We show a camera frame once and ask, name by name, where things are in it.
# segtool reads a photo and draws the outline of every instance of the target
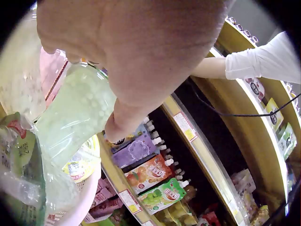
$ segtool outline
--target price tag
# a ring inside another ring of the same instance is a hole
[[[151,221],[147,221],[142,224],[142,226],[155,226]]]
[[[173,119],[178,124],[178,126],[190,142],[197,138],[195,130],[192,128],[183,112],[179,112],[178,114],[176,114],[173,117]]]
[[[142,211],[141,206],[135,200],[128,189],[120,192],[119,197],[122,199],[123,203],[128,207],[132,214],[136,214]]]

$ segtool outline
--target product label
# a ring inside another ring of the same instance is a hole
[[[152,223],[152,221],[147,221],[142,224],[142,226],[156,226],[155,224]]]
[[[141,206],[134,199],[132,194],[128,189],[119,193],[119,197],[122,199],[123,203],[128,207],[132,214],[136,214],[142,211]]]
[[[157,155],[139,167],[125,173],[128,183],[136,194],[145,191],[171,175],[162,155]]]
[[[195,130],[192,128],[183,112],[176,114],[173,119],[190,142],[197,138]]]

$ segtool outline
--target white cap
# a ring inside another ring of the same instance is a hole
[[[162,141],[161,137],[157,137],[157,138],[155,138],[155,139],[152,140],[152,142],[153,142],[154,145],[159,144],[161,141]]]
[[[155,129],[155,126],[151,125],[149,128],[147,128],[147,131],[150,132],[150,131],[153,131],[154,129]]]
[[[166,155],[165,158],[166,158],[166,159],[172,159],[173,156],[172,156],[172,155]]]
[[[148,127],[150,127],[152,124],[153,124],[153,121],[152,121],[152,120],[150,120],[149,122],[146,123],[146,125],[147,125]]]
[[[181,173],[182,172],[182,170],[181,169],[177,169],[177,170],[175,170],[175,173],[176,174],[179,174],[179,173]]]
[[[177,180],[182,180],[182,179],[183,179],[183,177],[180,176],[180,175],[175,176],[175,178],[176,178]]]
[[[158,136],[159,136],[159,133],[158,133],[157,130],[154,131],[154,132],[150,135],[150,137],[151,137],[152,139],[155,139],[155,138],[157,138]]]
[[[166,166],[170,166],[171,164],[173,164],[173,159],[169,159],[165,161]]]
[[[162,150],[165,150],[167,147],[166,147],[166,145],[161,145],[161,146],[159,146],[159,148],[162,151]]]
[[[189,182],[186,180],[186,181],[183,181],[183,182],[180,182],[180,187],[181,188],[184,188],[186,187],[187,185],[189,185]]]
[[[143,119],[143,123],[147,123],[150,119],[148,117],[145,117],[145,119]]]

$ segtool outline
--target white sleeve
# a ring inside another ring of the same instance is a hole
[[[226,78],[265,77],[301,84],[300,61],[285,32],[268,44],[226,57]]]

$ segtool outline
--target green pouch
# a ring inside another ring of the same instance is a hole
[[[160,185],[138,197],[149,214],[154,214],[180,201],[186,195],[177,179]]]

